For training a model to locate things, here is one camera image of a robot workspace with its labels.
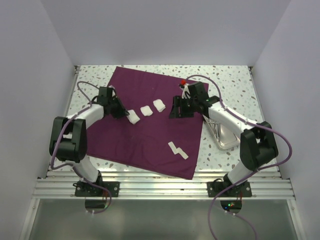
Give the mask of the white zigzag tape strip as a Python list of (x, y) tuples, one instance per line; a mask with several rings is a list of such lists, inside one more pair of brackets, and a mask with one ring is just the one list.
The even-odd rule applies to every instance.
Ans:
[(189, 158), (189, 156), (180, 147), (176, 147), (172, 141), (168, 143), (168, 146), (174, 155), (180, 155), (184, 160)]

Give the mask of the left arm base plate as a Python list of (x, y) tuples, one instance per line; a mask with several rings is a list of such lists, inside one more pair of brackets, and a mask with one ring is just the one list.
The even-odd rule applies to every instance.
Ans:
[(73, 186), (75, 187), (74, 195), (76, 197), (105, 197), (106, 190), (108, 190), (107, 196), (113, 198), (118, 197), (120, 191), (120, 182), (118, 181), (103, 181), (99, 184), (99, 187), (78, 181)]

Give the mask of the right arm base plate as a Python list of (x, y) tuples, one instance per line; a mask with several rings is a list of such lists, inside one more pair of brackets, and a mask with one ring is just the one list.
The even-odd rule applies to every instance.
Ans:
[(221, 178), (217, 178), (214, 181), (208, 181), (206, 183), (207, 195), (210, 198), (236, 198), (245, 197), (250, 198), (253, 196), (251, 185), (248, 181), (245, 181), (239, 185), (231, 187), (231, 183), (224, 181)]

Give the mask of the stainless steel tray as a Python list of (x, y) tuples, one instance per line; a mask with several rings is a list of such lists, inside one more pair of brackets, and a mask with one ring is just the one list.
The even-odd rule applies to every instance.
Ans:
[[(207, 120), (208, 118), (206, 116), (203, 116), (203, 121), (205, 122), (207, 128), (209, 129), (207, 125)], [(212, 135), (210, 129), (209, 132), (211, 133), (215, 144), (220, 150), (228, 150), (231, 148), (235, 148), (240, 145), (240, 139), (232, 133), (229, 129), (227, 129), (225, 126), (223, 126), (221, 123), (220, 124), (220, 135), (218, 138), (216, 138), (214, 135)]]

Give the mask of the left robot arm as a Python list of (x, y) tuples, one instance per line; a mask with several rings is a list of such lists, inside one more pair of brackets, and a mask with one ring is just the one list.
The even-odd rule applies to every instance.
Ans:
[(50, 169), (72, 167), (80, 180), (87, 183), (87, 192), (96, 197), (103, 193), (104, 184), (100, 171), (87, 155), (87, 129), (106, 116), (119, 119), (127, 117), (129, 112), (112, 85), (99, 87), (98, 95), (88, 101), (88, 106), (79, 112), (53, 120), (49, 143)]

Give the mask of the steel hemostat forceps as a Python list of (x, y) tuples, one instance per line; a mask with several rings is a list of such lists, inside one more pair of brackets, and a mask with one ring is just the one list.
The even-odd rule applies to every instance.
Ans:
[(206, 120), (206, 123), (209, 127), (211, 134), (218, 138), (220, 136), (220, 124), (217, 121), (212, 120), (210, 118)]

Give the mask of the white gauze pad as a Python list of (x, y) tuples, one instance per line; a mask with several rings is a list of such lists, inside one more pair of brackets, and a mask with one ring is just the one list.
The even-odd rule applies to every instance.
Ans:
[(157, 111), (160, 113), (166, 108), (166, 105), (163, 103), (161, 99), (154, 100), (153, 105), (157, 109)]
[(126, 117), (131, 124), (135, 125), (140, 121), (139, 116), (136, 114), (136, 112), (133, 109), (130, 109), (127, 112), (128, 112), (128, 115)]
[(151, 108), (148, 105), (142, 106), (140, 108), (140, 111), (143, 114), (143, 116), (145, 116), (145, 117), (149, 117), (153, 114), (153, 111), (151, 110)]

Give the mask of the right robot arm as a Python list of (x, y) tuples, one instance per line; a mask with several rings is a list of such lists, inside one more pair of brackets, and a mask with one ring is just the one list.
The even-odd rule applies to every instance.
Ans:
[(222, 189), (227, 196), (241, 190), (244, 178), (269, 163), (279, 154), (271, 125), (246, 120), (223, 103), (220, 96), (209, 96), (202, 82), (181, 83), (181, 95), (173, 97), (170, 119), (192, 118), (199, 113), (207, 120), (218, 122), (231, 131), (240, 141), (240, 162), (223, 177)]

